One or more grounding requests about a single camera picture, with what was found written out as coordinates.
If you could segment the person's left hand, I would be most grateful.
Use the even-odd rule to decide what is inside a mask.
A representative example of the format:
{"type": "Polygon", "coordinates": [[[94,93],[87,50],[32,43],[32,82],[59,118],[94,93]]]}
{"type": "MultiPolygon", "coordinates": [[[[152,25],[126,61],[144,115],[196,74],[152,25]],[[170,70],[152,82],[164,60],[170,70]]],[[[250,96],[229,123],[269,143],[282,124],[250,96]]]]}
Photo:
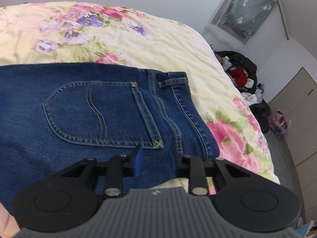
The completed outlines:
{"type": "Polygon", "coordinates": [[[7,209],[0,203],[0,236],[1,238],[12,238],[20,228],[15,218],[7,211],[7,209]]]}

